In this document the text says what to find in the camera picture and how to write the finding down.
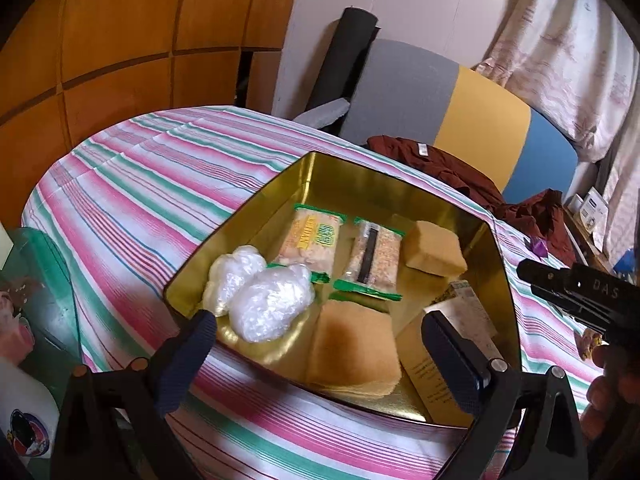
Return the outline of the person right hand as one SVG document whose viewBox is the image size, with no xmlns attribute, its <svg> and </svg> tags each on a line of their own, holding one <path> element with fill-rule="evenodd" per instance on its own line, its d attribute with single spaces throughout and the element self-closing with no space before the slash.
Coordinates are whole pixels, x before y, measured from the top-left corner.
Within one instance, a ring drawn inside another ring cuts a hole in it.
<svg viewBox="0 0 640 480">
<path fill-rule="evenodd" d="M 580 418 L 582 434 L 588 441 L 596 440 L 605 430 L 618 400 L 639 404 L 639 362 L 610 344 L 595 348 L 591 356 L 604 374 L 590 384 L 588 406 Z"/>
</svg>

